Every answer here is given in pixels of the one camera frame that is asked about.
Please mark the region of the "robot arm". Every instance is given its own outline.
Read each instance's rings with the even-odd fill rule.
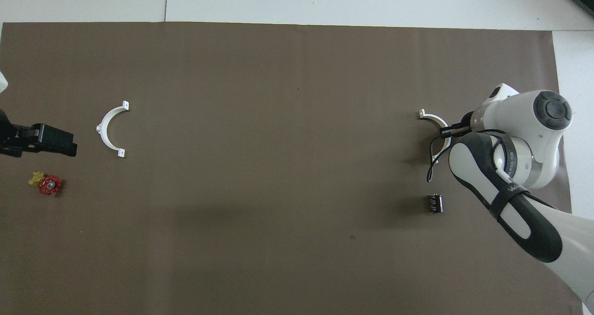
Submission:
[[[543,91],[516,92],[498,103],[487,100],[482,110],[473,112],[469,128],[490,127],[507,134],[462,133],[450,150],[450,170],[524,251],[555,272],[594,311],[594,220],[558,211],[527,190],[552,179],[558,163],[558,142],[568,125],[568,121],[555,120],[564,125],[555,128],[553,122],[547,125],[547,119],[539,121],[540,111],[535,105],[542,106],[544,101],[547,113],[547,101],[553,100],[548,106],[550,114],[570,118],[563,114],[570,110],[564,100],[558,102],[560,97],[542,95]],[[512,105],[514,112],[522,105],[530,106],[531,112],[528,116],[524,112],[524,118],[538,123],[514,126],[508,113]],[[516,116],[517,121],[526,123]]]

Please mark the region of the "red knob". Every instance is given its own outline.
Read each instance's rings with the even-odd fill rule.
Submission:
[[[60,186],[62,186],[60,178],[54,175],[49,175],[39,182],[39,192],[49,195],[58,192]]]

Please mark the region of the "brown mat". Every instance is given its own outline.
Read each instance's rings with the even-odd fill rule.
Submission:
[[[502,82],[557,90],[550,32],[5,24],[0,70],[12,122],[79,146],[0,156],[4,314],[581,313],[447,159],[425,183],[417,120]],[[123,100],[125,159],[95,132]],[[564,168],[536,194],[568,211]]]

